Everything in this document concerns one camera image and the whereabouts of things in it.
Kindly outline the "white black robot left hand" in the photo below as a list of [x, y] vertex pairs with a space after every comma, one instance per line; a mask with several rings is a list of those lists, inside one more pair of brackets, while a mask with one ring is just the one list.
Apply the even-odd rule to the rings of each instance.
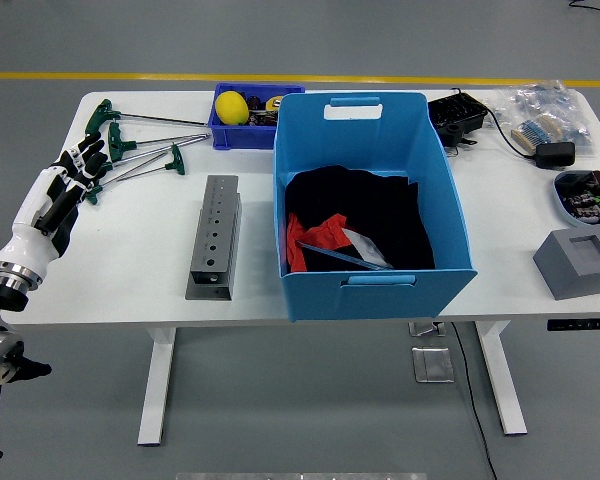
[[78, 206], [108, 160], [99, 133], [64, 150], [43, 169], [12, 225], [12, 237], [0, 250], [0, 271], [29, 271], [37, 279], [68, 247]]

